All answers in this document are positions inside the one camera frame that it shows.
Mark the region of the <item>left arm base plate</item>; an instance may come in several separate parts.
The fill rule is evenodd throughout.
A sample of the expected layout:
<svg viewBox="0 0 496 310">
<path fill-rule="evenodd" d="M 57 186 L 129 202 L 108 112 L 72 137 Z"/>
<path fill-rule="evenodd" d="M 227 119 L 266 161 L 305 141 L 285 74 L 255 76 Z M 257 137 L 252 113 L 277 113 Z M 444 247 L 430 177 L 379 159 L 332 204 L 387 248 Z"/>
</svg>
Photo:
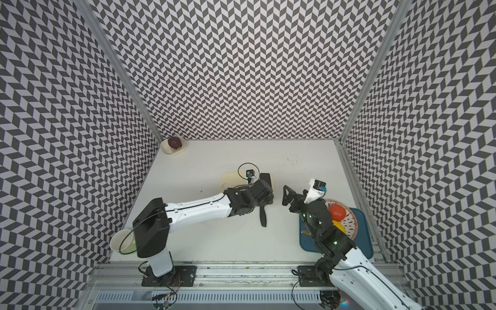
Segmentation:
<svg viewBox="0 0 496 310">
<path fill-rule="evenodd" d="M 142 278 L 142 287 L 150 288 L 172 288 L 192 287 L 196 278 L 196 266 L 174 266 L 172 271 L 157 277 L 151 267 L 147 267 Z"/>
</svg>

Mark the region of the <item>black kitchen knife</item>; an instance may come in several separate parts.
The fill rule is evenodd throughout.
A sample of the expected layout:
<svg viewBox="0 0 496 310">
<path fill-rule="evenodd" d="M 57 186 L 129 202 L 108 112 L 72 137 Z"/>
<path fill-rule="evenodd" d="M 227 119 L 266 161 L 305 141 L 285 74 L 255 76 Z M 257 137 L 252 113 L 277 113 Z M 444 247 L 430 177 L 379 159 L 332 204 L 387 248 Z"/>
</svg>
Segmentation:
<svg viewBox="0 0 496 310">
<path fill-rule="evenodd" d="M 266 215 L 265 206 L 273 203 L 273 190 L 272 190 L 271 175 L 269 173 L 261 173 L 260 174 L 260 180 L 264 184 L 265 190 L 267 191 L 266 192 L 267 195 L 264 198 L 264 201 L 259 206 L 260 223 L 261 223 L 262 227 L 267 227 L 267 215 Z"/>
</svg>

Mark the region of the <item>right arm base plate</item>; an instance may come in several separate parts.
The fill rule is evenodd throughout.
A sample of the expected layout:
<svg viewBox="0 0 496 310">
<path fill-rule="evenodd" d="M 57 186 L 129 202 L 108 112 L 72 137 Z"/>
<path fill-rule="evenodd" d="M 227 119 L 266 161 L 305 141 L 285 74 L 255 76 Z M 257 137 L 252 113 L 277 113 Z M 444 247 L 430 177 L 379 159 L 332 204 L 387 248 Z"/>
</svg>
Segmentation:
<svg viewBox="0 0 496 310">
<path fill-rule="evenodd" d="M 333 287 L 329 274 L 315 266 L 298 266 L 297 274 L 301 287 Z"/>
</svg>

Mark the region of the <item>aluminium rail frame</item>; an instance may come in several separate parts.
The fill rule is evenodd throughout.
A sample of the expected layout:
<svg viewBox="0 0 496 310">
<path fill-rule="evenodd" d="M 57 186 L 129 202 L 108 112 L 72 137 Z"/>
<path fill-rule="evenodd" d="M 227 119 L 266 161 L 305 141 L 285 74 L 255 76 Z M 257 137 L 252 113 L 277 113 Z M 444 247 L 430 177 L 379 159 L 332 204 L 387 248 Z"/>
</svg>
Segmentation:
<svg viewBox="0 0 496 310">
<path fill-rule="evenodd" d="M 300 286 L 298 266 L 289 262 L 184 262 L 196 266 L 192 287 L 142 287 L 147 264 L 124 260 L 99 264 L 77 309 L 361 309 L 333 287 Z"/>
</svg>

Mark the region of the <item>yellow fruit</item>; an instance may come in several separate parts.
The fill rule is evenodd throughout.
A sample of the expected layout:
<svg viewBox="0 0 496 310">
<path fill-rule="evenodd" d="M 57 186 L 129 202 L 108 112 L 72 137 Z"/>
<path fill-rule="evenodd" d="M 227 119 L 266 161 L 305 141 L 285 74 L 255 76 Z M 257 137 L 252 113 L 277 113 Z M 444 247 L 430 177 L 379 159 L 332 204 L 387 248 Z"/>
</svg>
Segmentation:
<svg viewBox="0 0 496 310">
<path fill-rule="evenodd" d="M 346 234 L 346 233 L 347 233 L 346 228 L 345 228 L 345 227 L 344 227 L 344 226 L 343 226 L 340 222 L 333 220 L 333 225 L 334 225 L 337 229 L 339 229 L 340 231 L 342 231 L 344 234 Z"/>
</svg>

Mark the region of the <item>patterned round plate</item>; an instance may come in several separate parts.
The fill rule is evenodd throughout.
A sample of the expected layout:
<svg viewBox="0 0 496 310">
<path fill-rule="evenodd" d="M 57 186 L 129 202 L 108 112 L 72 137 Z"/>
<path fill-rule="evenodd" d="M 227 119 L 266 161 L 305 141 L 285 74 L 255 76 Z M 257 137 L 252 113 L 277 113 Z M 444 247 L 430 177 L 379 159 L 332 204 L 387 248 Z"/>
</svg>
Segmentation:
<svg viewBox="0 0 496 310">
<path fill-rule="evenodd" d="M 326 205 L 327 209 L 331 204 L 339 204 L 346 209 L 347 216 L 341 222 L 341 224 L 346 228 L 346 231 L 347 231 L 346 235 L 352 240 L 355 239 L 355 237 L 358 234 L 359 225 L 358 225 L 358 221 L 356 219 L 356 216 L 353 214 L 352 210 L 350 208 L 348 208 L 347 206 L 345 206 L 344 204 L 342 204 L 336 200 L 330 200 L 330 199 L 325 200 L 325 205 Z"/>
</svg>

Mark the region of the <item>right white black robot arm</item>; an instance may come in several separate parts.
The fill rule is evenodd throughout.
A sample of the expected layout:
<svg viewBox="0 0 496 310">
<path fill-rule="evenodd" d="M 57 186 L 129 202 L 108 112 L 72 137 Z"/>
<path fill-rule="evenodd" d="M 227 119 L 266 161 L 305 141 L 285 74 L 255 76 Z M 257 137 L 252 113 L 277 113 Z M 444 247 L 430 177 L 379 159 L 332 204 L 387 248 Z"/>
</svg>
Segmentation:
<svg viewBox="0 0 496 310">
<path fill-rule="evenodd" d="M 388 280 L 363 254 L 356 243 L 333 223 L 323 196 L 311 187 L 302 194 L 283 188 L 282 205 L 297 213 L 315 248 L 322 254 L 315 264 L 319 281 L 331 283 L 363 309 L 422 309 Z"/>
</svg>

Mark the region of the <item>cream plastic cutting board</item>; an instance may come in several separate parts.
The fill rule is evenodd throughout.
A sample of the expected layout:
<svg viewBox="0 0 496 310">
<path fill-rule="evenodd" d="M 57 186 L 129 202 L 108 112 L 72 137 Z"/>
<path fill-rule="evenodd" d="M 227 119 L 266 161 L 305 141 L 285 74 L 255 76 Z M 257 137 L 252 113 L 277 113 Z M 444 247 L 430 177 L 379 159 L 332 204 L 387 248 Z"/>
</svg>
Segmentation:
<svg viewBox="0 0 496 310">
<path fill-rule="evenodd" d="M 237 172 L 224 173 L 220 179 L 219 191 L 224 192 L 228 188 L 237 188 L 237 189 L 248 188 L 249 184 L 248 181 L 245 180 L 246 177 L 247 177 L 247 171 L 245 171 L 243 177 L 241 177 Z M 274 182 L 273 182 L 272 174 L 262 173 L 262 176 L 260 176 L 259 173 L 254 172 L 252 175 L 251 185 L 254 185 L 254 183 L 257 180 L 263 180 L 264 182 L 266 182 L 269 188 L 273 191 Z"/>
</svg>

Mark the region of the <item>teal placemat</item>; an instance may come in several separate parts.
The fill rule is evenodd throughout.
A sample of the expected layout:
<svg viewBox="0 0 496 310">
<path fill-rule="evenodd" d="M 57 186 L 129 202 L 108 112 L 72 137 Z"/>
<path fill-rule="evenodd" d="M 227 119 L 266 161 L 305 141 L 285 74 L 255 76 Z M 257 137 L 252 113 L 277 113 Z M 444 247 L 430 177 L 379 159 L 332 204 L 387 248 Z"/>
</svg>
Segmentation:
<svg viewBox="0 0 496 310">
<path fill-rule="evenodd" d="M 364 253 L 366 258 L 372 259 L 374 250 L 373 250 L 373 245 L 371 241 L 371 235 L 369 233 L 369 227 L 368 223 L 366 221 L 365 214 L 355 208 L 351 208 L 353 214 L 356 216 L 358 225 L 359 225 L 359 230 L 358 234 L 353 239 L 353 241 L 356 243 L 356 245 L 360 248 L 360 250 Z M 300 231 L 307 231 L 306 226 L 304 225 L 303 221 L 299 221 L 299 228 Z M 300 246 L 304 251 L 311 252 L 311 253 L 318 253 L 319 251 L 315 247 L 315 243 L 313 239 L 310 236 L 306 236 L 303 234 L 300 234 L 299 237 L 299 242 Z"/>
</svg>

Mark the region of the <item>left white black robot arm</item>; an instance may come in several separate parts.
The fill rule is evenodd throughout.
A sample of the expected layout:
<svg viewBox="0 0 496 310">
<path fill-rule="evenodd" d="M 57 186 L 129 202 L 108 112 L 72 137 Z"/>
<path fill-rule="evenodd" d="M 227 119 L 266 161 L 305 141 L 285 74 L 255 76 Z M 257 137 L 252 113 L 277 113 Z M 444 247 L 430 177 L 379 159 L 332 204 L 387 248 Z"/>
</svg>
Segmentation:
<svg viewBox="0 0 496 310">
<path fill-rule="evenodd" d="M 133 222 L 136 253 L 147 260 L 153 276 L 169 276 L 174 269 L 167 249 L 169 233 L 208 220 L 243 216 L 272 204 L 273 199 L 270 184 L 263 180 L 245 187 L 229 187 L 216 196 L 187 203 L 166 204 L 162 198 L 155 198 Z"/>
</svg>

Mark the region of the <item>cream small bowl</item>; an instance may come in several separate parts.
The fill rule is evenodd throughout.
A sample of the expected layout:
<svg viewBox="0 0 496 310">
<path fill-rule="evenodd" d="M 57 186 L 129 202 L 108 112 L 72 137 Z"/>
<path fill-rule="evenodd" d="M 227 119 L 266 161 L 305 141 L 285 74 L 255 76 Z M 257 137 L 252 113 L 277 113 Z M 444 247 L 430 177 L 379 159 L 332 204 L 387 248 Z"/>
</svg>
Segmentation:
<svg viewBox="0 0 496 310">
<path fill-rule="evenodd" d="M 160 148 L 166 155 L 176 155 L 186 150 L 187 142 L 182 136 L 171 136 L 160 143 Z"/>
</svg>

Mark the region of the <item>dark red round fruit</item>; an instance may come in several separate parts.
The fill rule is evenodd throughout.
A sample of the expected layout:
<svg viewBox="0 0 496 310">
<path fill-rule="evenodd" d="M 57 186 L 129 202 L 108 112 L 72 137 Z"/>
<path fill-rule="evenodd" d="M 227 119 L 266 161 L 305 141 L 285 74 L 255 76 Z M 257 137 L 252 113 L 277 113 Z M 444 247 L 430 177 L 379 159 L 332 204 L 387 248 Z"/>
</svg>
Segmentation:
<svg viewBox="0 0 496 310">
<path fill-rule="evenodd" d="M 182 139 L 179 136 L 172 136 L 167 140 L 167 144 L 173 151 L 179 151 L 183 147 Z"/>
</svg>

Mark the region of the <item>red tomato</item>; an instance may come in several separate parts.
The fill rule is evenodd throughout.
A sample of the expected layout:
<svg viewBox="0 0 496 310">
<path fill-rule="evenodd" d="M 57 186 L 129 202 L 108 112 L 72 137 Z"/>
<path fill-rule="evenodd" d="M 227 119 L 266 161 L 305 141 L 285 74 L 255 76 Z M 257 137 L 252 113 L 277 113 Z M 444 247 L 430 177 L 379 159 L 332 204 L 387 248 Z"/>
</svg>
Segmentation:
<svg viewBox="0 0 496 310">
<path fill-rule="evenodd" d="M 332 214 L 333 220 L 337 222 L 342 222 L 347 216 L 346 209 L 339 204 L 331 204 L 328 211 Z"/>
</svg>

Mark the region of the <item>light green mug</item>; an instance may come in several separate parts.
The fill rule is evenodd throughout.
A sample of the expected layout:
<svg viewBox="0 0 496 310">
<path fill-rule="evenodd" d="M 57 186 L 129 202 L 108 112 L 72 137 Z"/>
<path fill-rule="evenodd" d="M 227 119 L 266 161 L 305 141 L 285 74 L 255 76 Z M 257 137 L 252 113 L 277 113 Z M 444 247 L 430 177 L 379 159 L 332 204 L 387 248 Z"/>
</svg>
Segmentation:
<svg viewBox="0 0 496 310">
<path fill-rule="evenodd" d="M 137 251 L 134 232 L 130 229 L 122 229 L 111 238 L 110 248 L 115 253 L 123 255 L 133 254 Z"/>
</svg>

